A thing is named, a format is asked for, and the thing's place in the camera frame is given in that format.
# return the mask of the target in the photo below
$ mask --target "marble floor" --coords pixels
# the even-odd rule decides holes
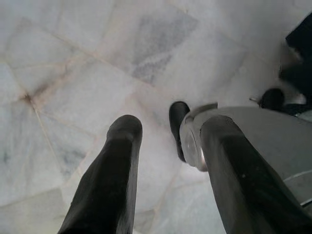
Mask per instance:
[[[281,86],[310,0],[2,0],[0,233],[56,233],[122,114],[143,124],[135,232],[224,234],[209,176],[176,155],[168,108],[255,106]]]

